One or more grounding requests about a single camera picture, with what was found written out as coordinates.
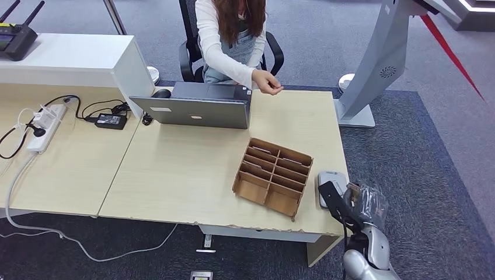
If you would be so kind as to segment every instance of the chair armrest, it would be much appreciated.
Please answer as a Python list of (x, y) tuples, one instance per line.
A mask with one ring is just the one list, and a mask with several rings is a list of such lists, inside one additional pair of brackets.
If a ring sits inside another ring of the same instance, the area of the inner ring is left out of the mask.
[(273, 57), (275, 58), (275, 64), (273, 65), (273, 68), (270, 71), (271, 74), (275, 76), (280, 70), (280, 68), (282, 68), (282, 65), (284, 64), (284, 53), (282, 52), (282, 49), (278, 45), (277, 40), (275, 40), (275, 37), (270, 32), (266, 33), (266, 41), (270, 46), (271, 52), (273, 52)]
[(179, 47), (180, 73), (184, 82), (194, 82), (193, 63), (189, 59), (189, 52), (186, 47), (187, 41)]

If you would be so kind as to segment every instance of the chair backrest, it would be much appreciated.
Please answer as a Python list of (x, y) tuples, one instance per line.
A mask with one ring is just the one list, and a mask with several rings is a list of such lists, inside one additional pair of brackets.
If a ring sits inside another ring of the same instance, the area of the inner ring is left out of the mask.
[(182, 21), (187, 36), (187, 49), (192, 61), (201, 58), (201, 51), (198, 46), (198, 26), (196, 19), (196, 0), (179, 0)]

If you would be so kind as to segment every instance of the white power strip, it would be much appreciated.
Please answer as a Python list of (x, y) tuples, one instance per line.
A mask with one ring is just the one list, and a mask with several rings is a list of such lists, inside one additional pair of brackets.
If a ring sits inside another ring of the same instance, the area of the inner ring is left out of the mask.
[(27, 150), (31, 152), (43, 153), (50, 143), (55, 131), (60, 125), (60, 120), (64, 117), (67, 107), (63, 104), (51, 105), (49, 109), (57, 116), (51, 125), (45, 129), (46, 133), (41, 137), (34, 137), (27, 145)]

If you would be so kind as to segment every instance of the light wood desk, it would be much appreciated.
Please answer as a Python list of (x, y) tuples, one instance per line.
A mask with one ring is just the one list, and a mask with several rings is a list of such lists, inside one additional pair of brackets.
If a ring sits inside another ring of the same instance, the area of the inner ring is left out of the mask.
[[(295, 222), (232, 192), (250, 137), (314, 157)], [(312, 266), (343, 235), (317, 202), (315, 178), (324, 170), (347, 174), (332, 94), (254, 91), (249, 130), (140, 124), (99, 215), (200, 225), (217, 235), (312, 240)]]
[[(81, 110), (93, 102), (123, 99), (118, 89), (109, 87), (0, 84), (0, 135), (17, 123), (21, 109), (28, 107), (37, 111), (40, 104), (67, 94), (78, 95), (82, 99)], [(91, 110), (117, 104), (107, 103)], [(76, 108), (76, 102), (70, 107)], [(128, 116), (130, 119), (125, 129), (116, 131), (96, 128), (94, 124), (76, 120), (74, 112), (67, 110), (48, 149), (35, 158), (20, 178), (13, 192), (11, 208), (97, 215), (139, 123), (132, 114)], [(25, 112), (21, 122), (26, 123), (31, 117), (32, 113)], [(19, 135), (20, 132), (16, 130), (0, 145), (2, 155), (13, 152)], [(32, 131), (29, 132), (25, 147), (15, 158), (0, 159), (2, 208), (15, 173), (28, 157), (26, 146), (31, 137)]]

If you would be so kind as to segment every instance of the metal pole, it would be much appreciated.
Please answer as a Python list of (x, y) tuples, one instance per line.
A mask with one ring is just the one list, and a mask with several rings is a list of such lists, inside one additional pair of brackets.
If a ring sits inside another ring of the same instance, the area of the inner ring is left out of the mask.
[(117, 29), (117, 33), (119, 35), (127, 35), (127, 31), (124, 28), (124, 24), (118, 15), (117, 8), (115, 8), (115, 3), (113, 0), (103, 0), (103, 3), (107, 7), (107, 11), (111, 17), (111, 21), (115, 25), (115, 29)]

